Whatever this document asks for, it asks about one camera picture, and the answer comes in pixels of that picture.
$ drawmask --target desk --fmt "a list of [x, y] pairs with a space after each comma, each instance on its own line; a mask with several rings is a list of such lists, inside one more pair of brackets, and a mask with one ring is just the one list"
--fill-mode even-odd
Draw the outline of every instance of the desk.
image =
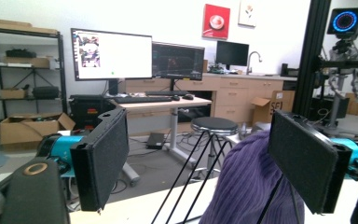
[[[128, 119], [128, 133], [146, 133], [156, 130], [162, 130], [171, 128], [171, 141], [166, 144], [165, 147], [168, 150], [176, 153], [181, 158], [187, 160], [188, 155], [176, 147], [176, 135], [177, 135], [177, 124], [178, 124], [178, 110], [179, 107], [188, 107], [196, 105], [208, 105], [211, 103], [210, 100], [201, 99], [194, 97], [194, 100], [171, 101], [171, 102], [158, 102], [158, 103], [141, 103], [141, 104], [117, 104], [113, 100], [112, 104], [119, 107], [125, 108], [128, 112], [139, 111], [153, 108], [169, 108], [171, 114], [167, 116], [153, 116], [138, 119]], [[190, 158], [190, 164], [194, 165], [195, 160]], [[127, 164], [124, 164], [123, 171], [130, 178], [131, 185], [135, 185], [139, 181], [140, 177], [136, 172]]]
[[[217, 178], [210, 179], [206, 182], [200, 197], [198, 198], [190, 216], [199, 217], [208, 207], [216, 186]], [[193, 203], [194, 197], [200, 188], [201, 182], [190, 184], [173, 213], [170, 223], [181, 223], [185, 218], [189, 206]], [[156, 224], [165, 223], [173, 205], [182, 190], [182, 187], [175, 188], [169, 200], [165, 203], [161, 210]], [[163, 202], [168, 190], [162, 190], [143, 196], [130, 198], [116, 203], [106, 205], [102, 214], [99, 216], [96, 212], [74, 212], [70, 214], [71, 223], [74, 224], [93, 224], [93, 223], [120, 223], [120, 224], [139, 224], [151, 223], [157, 213], [161, 203]], [[351, 214], [356, 205], [358, 198], [358, 182], [351, 179], [345, 179], [338, 197], [337, 206], [334, 214], [313, 215], [310, 210], [305, 207], [305, 224], [350, 224]], [[187, 223], [199, 223], [199, 219]]]
[[[217, 178], [209, 179], [195, 206], [193, 207], [188, 220], [193, 217], [201, 216], [205, 209], [208, 207], [209, 202], [213, 197], [214, 188], [216, 186]], [[190, 184], [187, 186], [185, 193], [179, 204], [177, 205], [175, 212], [172, 215], [170, 223], [182, 223], [184, 220], [190, 205], [193, 203], [195, 196], [197, 195], [200, 185], [202, 182]], [[159, 213], [155, 223], [165, 223], [172, 208], [178, 198], [182, 187], [177, 187], [172, 190], [170, 198], [165, 203], [163, 209]], [[159, 207], [164, 201], [168, 189], [162, 190], [155, 193], [146, 194], [143, 196], [130, 198], [127, 200], [109, 203], [106, 205], [101, 215], [96, 212], [74, 212], [70, 214], [71, 223], [74, 224], [94, 224], [94, 223], [112, 223], [112, 224], [141, 224], [151, 223], [154, 216], [156, 215]]]

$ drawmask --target monitor stand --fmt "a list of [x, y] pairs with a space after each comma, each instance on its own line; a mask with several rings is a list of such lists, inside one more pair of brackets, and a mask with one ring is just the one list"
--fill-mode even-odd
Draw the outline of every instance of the monitor stand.
[[117, 95], [118, 94], [118, 78], [110, 79], [108, 81], [109, 95]]

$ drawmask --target purple sweater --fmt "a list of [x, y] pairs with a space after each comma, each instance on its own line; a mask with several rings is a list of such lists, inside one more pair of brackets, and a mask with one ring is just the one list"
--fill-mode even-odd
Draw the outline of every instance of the purple sweater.
[[[223, 163], [213, 199], [201, 224], [255, 224], [281, 170], [268, 154], [269, 131], [255, 133], [232, 148]], [[301, 223], [304, 203], [295, 192]], [[284, 177], [264, 216], [264, 224], [296, 223], [290, 184]]]

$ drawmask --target computer monitor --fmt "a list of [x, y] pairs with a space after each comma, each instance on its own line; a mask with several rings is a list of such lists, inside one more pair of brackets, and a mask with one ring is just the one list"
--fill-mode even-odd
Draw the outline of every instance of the computer monitor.
[[205, 48], [153, 42], [153, 77], [202, 80]]
[[218, 40], [215, 62], [225, 64], [227, 70], [231, 65], [247, 66], [248, 54], [249, 45], [247, 44]]
[[152, 77], [152, 36], [71, 28], [76, 81]]

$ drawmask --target black metal frame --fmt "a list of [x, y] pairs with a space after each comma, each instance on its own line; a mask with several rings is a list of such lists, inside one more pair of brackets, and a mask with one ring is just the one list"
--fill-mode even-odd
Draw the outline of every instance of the black metal frame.
[[[62, 35], [60, 32], [57, 32], [57, 34], [45, 34], [45, 33], [38, 33], [38, 32], [31, 32], [31, 31], [17, 31], [17, 30], [10, 30], [10, 29], [0, 29], [0, 33], [2, 34], [10, 34], [10, 35], [29, 35], [29, 36], [37, 36], [37, 37], [45, 37], [45, 38], [55, 38], [57, 39], [57, 45], [58, 45], [58, 51], [59, 51], [59, 59], [60, 59], [60, 68], [58, 69], [60, 71], [60, 83], [61, 83], [61, 98], [62, 101], [62, 112], [67, 113], [68, 111], [68, 105], [67, 105], [67, 99], [66, 99], [66, 84], [65, 84], [65, 68], [64, 68], [64, 61], [63, 61], [63, 40]], [[0, 66], [0, 89], [3, 89], [3, 79], [2, 79], [2, 69], [5, 68], [4, 66]], [[10, 69], [31, 69], [31, 74], [38, 75], [36, 70], [39, 69], [47, 69], [47, 68], [23, 68], [23, 67], [10, 67]], [[38, 100], [33, 97], [28, 97], [25, 99], [1, 99], [0, 102], [2, 104], [4, 117], [7, 117], [7, 107], [6, 107], [6, 101], [12, 101], [12, 100], [35, 100], [36, 103], [36, 109], [38, 111]]]
[[331, 0], [311, 0], [301, 61], [297, 77], [296, 96], [292, 112], [308, 118], [312, 101], [315, 72], [325, 67], [358, 68], [358, 61], [323, 62], [319, 58], [324, 42]]

